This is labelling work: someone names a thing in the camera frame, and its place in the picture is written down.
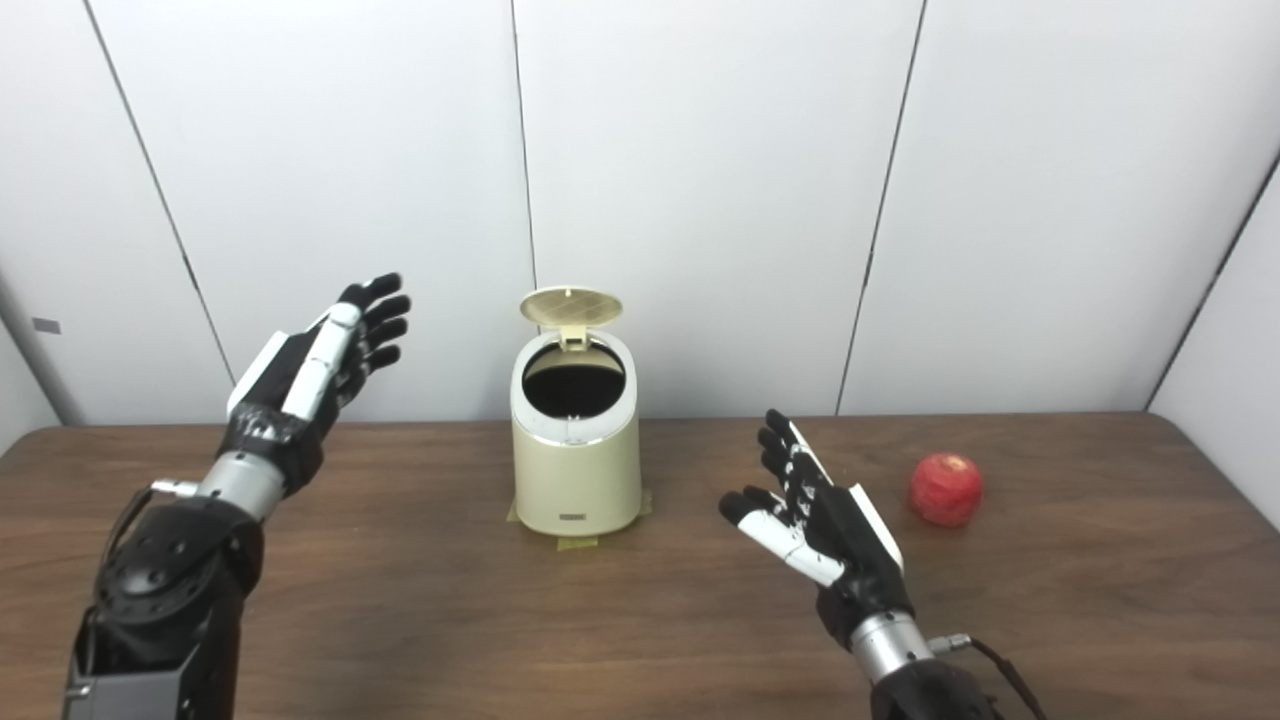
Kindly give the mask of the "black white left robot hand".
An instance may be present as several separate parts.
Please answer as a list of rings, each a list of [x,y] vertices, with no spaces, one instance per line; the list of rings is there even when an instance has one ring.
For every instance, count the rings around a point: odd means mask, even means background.
[[[398,273],[351,284],[306,331],[276,332],[233,391],[218,452],[264,460],[285,496],[306,487],[340,411],[401,360],[411,309],[402,287]]]

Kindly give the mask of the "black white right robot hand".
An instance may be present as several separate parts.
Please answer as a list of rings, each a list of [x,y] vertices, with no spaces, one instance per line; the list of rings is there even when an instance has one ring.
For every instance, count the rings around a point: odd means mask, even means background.
[[[792,419],[776,409],[765,413],[756,441],[780,491],[731,491],[719,514],[815,584],[818,618],[844,650],[852,651],[855,630],[873,618],[913,616],[901,551],[867,492],[833,483]]]

